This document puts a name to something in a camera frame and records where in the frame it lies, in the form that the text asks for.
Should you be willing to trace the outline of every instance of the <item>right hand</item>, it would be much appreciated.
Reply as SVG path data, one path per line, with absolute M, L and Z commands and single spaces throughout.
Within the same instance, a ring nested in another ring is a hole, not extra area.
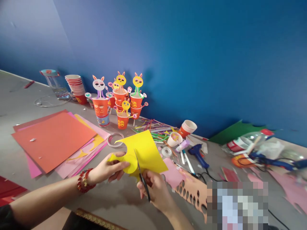
M 166 216 L 174 211 L 176 209 L 176 204 L 171 197 L 162 176 L 146 169 L 143 172 L 143 177 L 148 186 L 151 199 L 150 202 Z M 137 188 L 140 190 L 141 199 L 143 199 L 144 196 L 147 196 L 142 181 L 138 182 Z

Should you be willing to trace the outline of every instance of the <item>left hand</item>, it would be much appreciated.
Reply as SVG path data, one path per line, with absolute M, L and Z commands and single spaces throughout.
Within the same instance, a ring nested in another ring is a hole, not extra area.
M 88 184 L 98 184 L 105 181 L 106 179 L 108 179 L 108 182 L 110 183 L 116 179 L 121 179 L 121 177 L 124 175 L 123 169 L 128 167 L 130 163 L 125 161 L 119 162 L 118 160 L 108 161 L 112 154 L 117 157 L 121 157 L 126 153 L 114 152 L 107 155 L 96 168 L 90 171 L 88 177 Z

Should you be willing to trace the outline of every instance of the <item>black sleeve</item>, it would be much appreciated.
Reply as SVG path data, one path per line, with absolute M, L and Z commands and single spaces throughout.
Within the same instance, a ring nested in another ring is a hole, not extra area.
M 27 230 L 16 222 L 10 205 L 0 207 L 0 230 Z

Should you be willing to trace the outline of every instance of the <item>rabbit ears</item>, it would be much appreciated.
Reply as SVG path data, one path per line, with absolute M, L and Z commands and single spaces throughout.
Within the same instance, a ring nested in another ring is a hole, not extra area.
M 94 75 L 93 75 L 93 78 L 94 78 L 94 80 L 97 79 L 97 77 L 95 77 Z M 102 81 L 103 81 L 104 79 L 105 79 L 105 77 L 102 77 L 102 78 L 101 78 Z
M 118 75 L 123 75 L 125 76 L 125 72 L 123 72 L 123 74 L 121 74 L 119 71 L 117 71 Z
M 136 72 L 134 72 L 134 74 L 135 74 L 136 77 L 138 76 Z M 141 73 L 139 77 L 141 78 L 142 76 L 143 76 L 143 75 L 142 75 L 142 73 Z

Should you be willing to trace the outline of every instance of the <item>red plastic bottle cap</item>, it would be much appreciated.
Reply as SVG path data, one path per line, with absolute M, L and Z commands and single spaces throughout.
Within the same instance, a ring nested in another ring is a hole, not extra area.
M 260 131 L 261 133 L 263 133 L 264 135 L 267 135 L 267 136 L 272 136 L 274 135 L 274 133 L 268 129 L 263 129 Z

